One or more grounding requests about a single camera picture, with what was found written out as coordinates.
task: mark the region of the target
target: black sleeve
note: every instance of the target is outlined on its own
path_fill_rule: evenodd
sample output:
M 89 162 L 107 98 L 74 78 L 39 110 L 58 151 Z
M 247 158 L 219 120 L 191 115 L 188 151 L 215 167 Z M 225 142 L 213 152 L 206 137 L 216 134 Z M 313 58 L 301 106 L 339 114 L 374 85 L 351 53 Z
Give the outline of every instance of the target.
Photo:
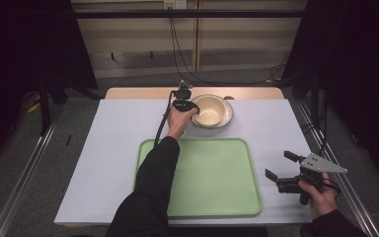
M 313 230 L 317 237 L 363 237 L 367 236 L 347 220 L 337 209 L 313 220 Z
M 180 154 L 178 141 L 165 137 L 141 164 L 134 192 L 116 211 L 106 236 L 168 236 L 168 204 Z

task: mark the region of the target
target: white bowl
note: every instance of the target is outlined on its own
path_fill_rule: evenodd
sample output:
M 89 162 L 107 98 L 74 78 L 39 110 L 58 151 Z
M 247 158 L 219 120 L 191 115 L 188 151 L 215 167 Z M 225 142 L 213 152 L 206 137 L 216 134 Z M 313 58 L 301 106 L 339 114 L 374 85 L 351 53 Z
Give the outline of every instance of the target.
M 202 126 L 214 127 L 224 118 L 226 109 L 223 102 L 214 95 L 204 95 L 195 101 L 199 107 L 199 115 L 193 118 Z

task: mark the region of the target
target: cabinet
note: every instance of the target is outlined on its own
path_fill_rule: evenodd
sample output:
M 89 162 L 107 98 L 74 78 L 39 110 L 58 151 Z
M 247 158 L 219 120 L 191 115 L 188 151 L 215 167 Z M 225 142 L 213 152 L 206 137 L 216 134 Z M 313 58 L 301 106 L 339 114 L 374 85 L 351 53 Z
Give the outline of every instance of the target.
M 160 10 L 163 1 L 71 0 L 75 10 Z M 303 10 L 306 0 L 188 0 L 188 9 Z M 169 19 L 79 19 L 89 53 L 173 50 Z M 300 19 L 174 19 L 196 70 L 285 63 Z

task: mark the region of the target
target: metal frame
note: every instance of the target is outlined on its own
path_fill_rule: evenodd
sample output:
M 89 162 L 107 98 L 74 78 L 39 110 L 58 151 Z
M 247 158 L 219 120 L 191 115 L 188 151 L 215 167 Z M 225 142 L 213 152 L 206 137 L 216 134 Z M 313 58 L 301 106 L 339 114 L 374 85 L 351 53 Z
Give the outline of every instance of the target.
M 299 104 L 300 111 L 302 113 L 303 118 L 311 124 L 312 119 L 311 115 L 312 112 L 307 107 L 306 103 L 300 103 Z M 313 137 L 315 138 L 316 143 L 321 146 L 324 142 L 325 136 L 322 131 L 316 128 L 312 128 L 311 132 L 313 134 Z M 325 157 L 330 160 L 331 162 L 339 165 L 337 157 L 334 154 L 334 151 L 332 150 L 331 146 L 326 143 L 325 149 L 323 150 Z M 349 182 L 349 179 L 346 177 L 345 174 L 334 174 L 335 180 L 340 185 L 343 195 L 345 196 L 346 201 L 348 202 L 353 214 L 355 215 L 356 220 L 358 221 L 361 229 L 370 237 L 376 237 L 379 236 L 379 232 L 377 230 L 377 227 L 375 226 L 374 221 L 372 220 L 372 217 L 370 213 L 368 212 L 367 208 L 362 203 L 361 199 L 359 198 L 358 194 L 356 193 L 355 189 L 352 187 L 351 183 Z
M 43 136 L 38 139 L 36 148 L 33 151 L 33 154 L 31 155 L 30 160 L 23 171 L 23 174 L 21 175 L 17 185 L 12 190 L 11 195 L 9 196 L 0 212 L 0 237 L 6 235 L 8 228 L 11 225 L 11 221 L 14 218 L 21 201 L 23 200 L 24 193 L 26 192 L 31 179 L 33 178 L 34 170 L 38 166 L 38 162 L 44 154 L 45 148 L 47 147 L 47 144 L 53 135 L 55 126 L 60 119 L 63 109 L 64 105 L 57 108 L 53 121 L 50 124 L 48 130 Z

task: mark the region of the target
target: person's right hand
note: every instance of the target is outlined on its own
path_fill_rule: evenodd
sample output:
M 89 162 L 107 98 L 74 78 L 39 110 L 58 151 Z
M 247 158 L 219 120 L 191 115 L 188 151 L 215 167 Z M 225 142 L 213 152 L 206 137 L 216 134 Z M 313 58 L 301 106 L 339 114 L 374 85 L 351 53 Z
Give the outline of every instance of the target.
M 329 185 L 330 181 L 326 180 L 329 178 L 329 175 L 323 173 L 322 176 L 324 178 L 324 183 Z M 337 209 L 334 189 L 322 186 L 320 191 L 317 191 L 314 186 L 304 181 L 300 181 L 298 185 L 303 191 L 307 192 L 311 196 L 309 206 L 313 219 Z
M 168 136 L 178 140 L 183 135 L 184 129 L 189 125 L 190 119 L 196 112 L 196 108 L 192 108 L 192 110 L 188 112 L 179 112 L 175 107 L 171 106 L 171 111 L 168 116 Z

